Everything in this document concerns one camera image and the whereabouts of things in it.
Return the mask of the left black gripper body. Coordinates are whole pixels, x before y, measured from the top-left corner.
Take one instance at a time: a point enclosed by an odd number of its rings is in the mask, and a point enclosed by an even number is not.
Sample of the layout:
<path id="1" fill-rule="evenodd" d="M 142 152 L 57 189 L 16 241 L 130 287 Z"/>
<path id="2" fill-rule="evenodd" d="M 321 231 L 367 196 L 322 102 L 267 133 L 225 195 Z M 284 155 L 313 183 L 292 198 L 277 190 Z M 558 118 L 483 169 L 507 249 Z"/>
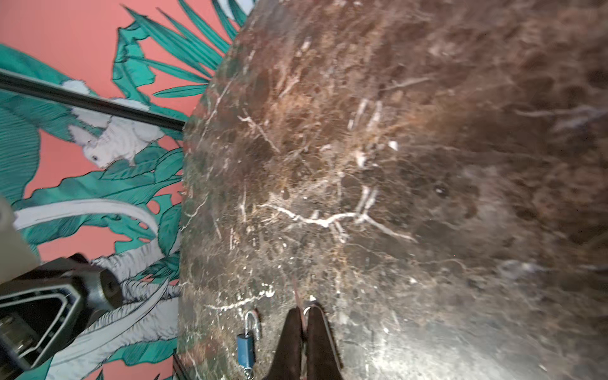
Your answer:
<path id="1" fill-rule="evenodd" d="M 81 253 L 3 283 L 1 378 L 40 367 L 123 301 L 117 277 Z"/>

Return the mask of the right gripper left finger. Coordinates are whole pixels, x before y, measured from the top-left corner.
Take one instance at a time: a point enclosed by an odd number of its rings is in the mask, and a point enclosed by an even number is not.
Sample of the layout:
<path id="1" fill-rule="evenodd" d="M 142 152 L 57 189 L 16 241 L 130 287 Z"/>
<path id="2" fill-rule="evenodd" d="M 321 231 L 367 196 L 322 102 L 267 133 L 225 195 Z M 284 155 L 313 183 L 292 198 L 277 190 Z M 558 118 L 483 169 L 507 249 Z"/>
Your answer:
<path id="1" fill-rule="evenodd" d="M 302 343 L 302 311 L 295 307 L 288 311 L 275 355 L 264 380 L 300 380 Z"/>

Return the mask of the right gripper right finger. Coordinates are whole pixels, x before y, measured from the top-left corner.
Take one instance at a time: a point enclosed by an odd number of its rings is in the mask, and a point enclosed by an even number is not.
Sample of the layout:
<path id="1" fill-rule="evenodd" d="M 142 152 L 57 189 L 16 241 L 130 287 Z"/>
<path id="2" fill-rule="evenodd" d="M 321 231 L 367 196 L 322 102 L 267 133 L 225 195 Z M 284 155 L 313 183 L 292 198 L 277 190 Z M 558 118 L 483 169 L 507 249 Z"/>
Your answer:
<path id="1" fill-rule="evenodd" d="M 318 303 L 305 310 L 307 317 L 307 378 L 342 380 L 340 360 L 326 313 Z"/>

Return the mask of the red padlock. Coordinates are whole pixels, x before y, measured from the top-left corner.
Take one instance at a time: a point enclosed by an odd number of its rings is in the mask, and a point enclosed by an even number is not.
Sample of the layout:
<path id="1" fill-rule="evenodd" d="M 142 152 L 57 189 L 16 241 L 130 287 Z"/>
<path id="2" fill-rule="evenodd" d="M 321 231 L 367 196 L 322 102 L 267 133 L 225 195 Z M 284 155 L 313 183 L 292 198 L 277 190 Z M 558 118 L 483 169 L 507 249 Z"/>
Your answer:
<path id="1" fill-rule="evenodd" d="M 295 276 L 291 277 L 291 284 L 293 286 L 295 304 L 299 310 L 300 321 L 301 321 L 301 325 L 302 325 L 302 332 L 304 334 L 307 334 L 307 327 L 308 327 L 307 314 L 310 309 L 310 306 L 306 307 L 304 304 L 304 301 L 300 297 L 298 285 L 297 285 L 297 279 Z"/>

